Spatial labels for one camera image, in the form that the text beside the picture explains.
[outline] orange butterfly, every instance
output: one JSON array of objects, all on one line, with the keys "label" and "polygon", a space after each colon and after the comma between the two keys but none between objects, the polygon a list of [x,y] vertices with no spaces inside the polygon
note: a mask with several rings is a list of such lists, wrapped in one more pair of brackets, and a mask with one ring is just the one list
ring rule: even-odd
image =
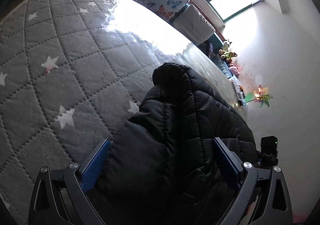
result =
[{"label": "orange butterfly", "polygon": [[161,18],[165,17],[165,19],[169,19],[173,12],[165,12],[163,5],[159,7],[159,10],[156,12],[158,16]]}]

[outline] quilted stitching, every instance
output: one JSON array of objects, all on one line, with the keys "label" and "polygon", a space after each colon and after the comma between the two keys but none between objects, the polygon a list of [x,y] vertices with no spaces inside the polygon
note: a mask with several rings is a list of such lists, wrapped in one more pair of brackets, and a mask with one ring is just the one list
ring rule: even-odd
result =
[{"label": "quilted stitching", "polygon": [[[172,60],[150,53],[134,34],[99,25],[106,14],[114,19],[114,1],[26,0],[0,23],[0,71],[7,74],[0,86],[0,191],[21,224],[39,168],[80,161],[102,138],[113,139],[131,115],[129,100],[139,103],[153,70]],[[49,73],[41,66],[48,56],[57,57]],[[75,127],[55,121],[60,105],[75,109]]]},{"label": "quilted stitching", "polygon": [[189,82],[189,85],[191,87],[191,90],[189,91],[190,93],[192,93],[192,100],[193,100],[193,104],[194,104],[194,112],[196,114],[196,124],[198,126],[198,132],[199,132],[199,139],[200,139],[200,144],[201,144],[201,149],[202,149],[202,157],[203,157],[203,168],[201,168],[201,183],[203,183],[203,176],[204,176],[204,168],[206,166],[206,159],[205,159],[205,150],[204,150],[204,143],[203,143],[203,140],[204,140],[204,137],[202,135],[202,132],[201,132],[201,128],[200,128],[200,122],[199,122],[199,117],[198,117],[198,111],[196,110],[197,107],[196,107],[196,99],[195,99],[195,89],[193,88],[193,83],[192,81],[190,80],[190,76],[188,75],[188,72],[186,72],[186,76],[187,76],[187,80]]}]

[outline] mattress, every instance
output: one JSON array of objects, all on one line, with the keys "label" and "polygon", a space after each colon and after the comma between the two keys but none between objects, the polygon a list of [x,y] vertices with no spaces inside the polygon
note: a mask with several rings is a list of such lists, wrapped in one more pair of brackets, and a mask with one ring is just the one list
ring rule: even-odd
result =
[{"label": "mattress", "polygon": [[113,140],[164,62],[190,65],[231,103],[219,69],[132,0],[25,0],[0,22],[0,194],[19,224],[39,169]]}]

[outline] stuffed animal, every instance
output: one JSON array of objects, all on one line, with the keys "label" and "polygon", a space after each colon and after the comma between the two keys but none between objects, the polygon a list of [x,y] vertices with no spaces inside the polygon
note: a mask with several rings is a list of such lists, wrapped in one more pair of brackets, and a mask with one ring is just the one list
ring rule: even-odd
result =
[{"label": "stuffed animal", "polygon": [[232,75],[238,76],[240,74],[239,68],[234,66],[233,64],[229,64],[229,71],[231,72]]},{"label": "stuffed animal", "polygon": [[230,40],[225,40],[223,42],[223,46],[222,46],[222,50],[228,51],[228,48],[230,47],[230,45],[232,44],[232,42],[230,42]]},{"label": "stuffed animal", "polygon": [[227,51],[222,50],[222,49],[219,49],[219,52],[218,52],[218,53],[219,53],[220,55],[222,55],[222,54],[224,54],[225,52],[227,52]]},{"label": "stuffed animal", "polygon": [[233,51],[230,51],[230,52],[227,52],[225,50],[222,50],[223,54],[221,55],[221,59],[226,59],[226,62],[229,64],[229,63],[232,63],[232,59],[233,57],[237,57],[238,55],[233,52]]}]

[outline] quilted jacket sleeve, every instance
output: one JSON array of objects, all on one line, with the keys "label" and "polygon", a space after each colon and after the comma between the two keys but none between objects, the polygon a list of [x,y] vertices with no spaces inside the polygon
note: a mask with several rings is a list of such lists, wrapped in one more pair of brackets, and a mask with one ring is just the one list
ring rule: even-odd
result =
[{"label": "quilted jacket sleeve", "polygon": [[108,200],[149,224],[212,224],[233,197],[214,162],[212,139],[220,137],[243,161],[257,162],[244,120],[193,69],[165,63],[154,87],[109,151],[96,184]]}]

